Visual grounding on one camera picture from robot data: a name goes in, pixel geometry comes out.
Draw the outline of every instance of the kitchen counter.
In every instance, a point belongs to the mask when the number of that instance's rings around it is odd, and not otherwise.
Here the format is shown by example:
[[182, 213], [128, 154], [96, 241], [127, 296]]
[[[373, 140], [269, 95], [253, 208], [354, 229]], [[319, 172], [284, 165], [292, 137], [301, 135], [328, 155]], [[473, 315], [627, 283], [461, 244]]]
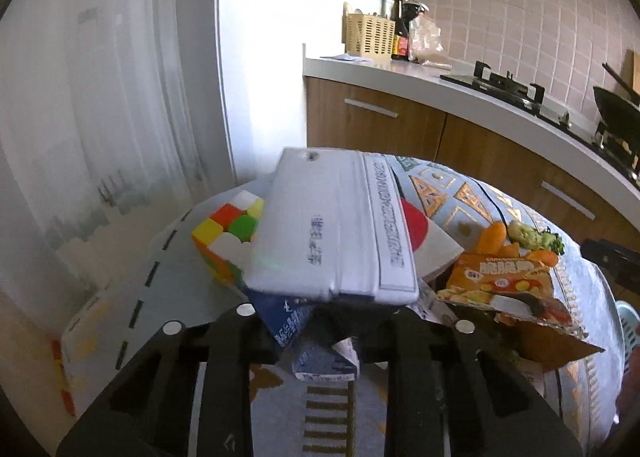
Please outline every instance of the kitchen counter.
[[[589, 148], [507, 103], [444, 81], [445, 71], [406, 62], [340, 62], [305, 58], [303, 75], [346, 83], [439, 109], [519, 144], [555, 164], [600, 195], [640, 231], [640, 190]], [[455, 62], [453, 72], [471, 74], [473, 66]], [[574, 111], [545, 97], [545, 105], [561, 115]], [[583, 123], [587, 128], [595, 124]]]

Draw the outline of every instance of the green vegetable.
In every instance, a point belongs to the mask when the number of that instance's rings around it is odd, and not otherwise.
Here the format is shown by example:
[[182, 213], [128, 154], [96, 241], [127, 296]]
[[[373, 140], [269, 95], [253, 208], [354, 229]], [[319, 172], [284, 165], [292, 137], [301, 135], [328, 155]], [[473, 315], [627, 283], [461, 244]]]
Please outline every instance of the green vegetable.
[[540, 232], [531, 226], [518, 220], [513, 220], [507, 228], [507, 234], [511, 241], [520, 243], [521, 247], [527, 249], [549, 249], [556, 255], [564, 255], [564, 244], [558, 233], [551, 233], [551, 230]]

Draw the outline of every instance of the cabinet door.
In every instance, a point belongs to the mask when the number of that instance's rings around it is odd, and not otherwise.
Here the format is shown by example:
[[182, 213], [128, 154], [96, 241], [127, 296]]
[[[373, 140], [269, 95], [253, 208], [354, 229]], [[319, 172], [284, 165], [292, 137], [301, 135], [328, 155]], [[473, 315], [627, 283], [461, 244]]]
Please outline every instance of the cabinet door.
[[532, 207], [576, 242], [606, 239], [640, 249], [640, 233], [593, 190], [538, 154], [450, 114], [436, 162]]
[[390, 94], [306, 79], [306, 142], [433, 161], [446, 114]]

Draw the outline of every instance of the bottle label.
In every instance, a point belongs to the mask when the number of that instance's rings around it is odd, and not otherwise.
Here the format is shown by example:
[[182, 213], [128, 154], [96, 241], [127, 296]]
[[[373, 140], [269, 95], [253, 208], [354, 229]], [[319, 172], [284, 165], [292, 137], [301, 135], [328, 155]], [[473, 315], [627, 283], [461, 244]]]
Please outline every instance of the bottle label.
[[391, 50], [391, 54], [396, 54], [398, 56], [406, 56], [406, 48], [407, 48], [408, 40], [405, 36], [399, 36], [396, 34], [394, 36], [394, 45]]

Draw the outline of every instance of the beige plastic basket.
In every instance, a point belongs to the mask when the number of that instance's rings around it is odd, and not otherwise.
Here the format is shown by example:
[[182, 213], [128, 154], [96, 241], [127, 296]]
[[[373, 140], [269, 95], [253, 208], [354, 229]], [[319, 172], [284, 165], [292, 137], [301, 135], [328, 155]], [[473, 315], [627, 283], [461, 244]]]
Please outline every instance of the beige plastic basket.
[[391, 58], [396, 23], [388, 18], [352, 13], [347, 15], [347, 53], [386, 60]]

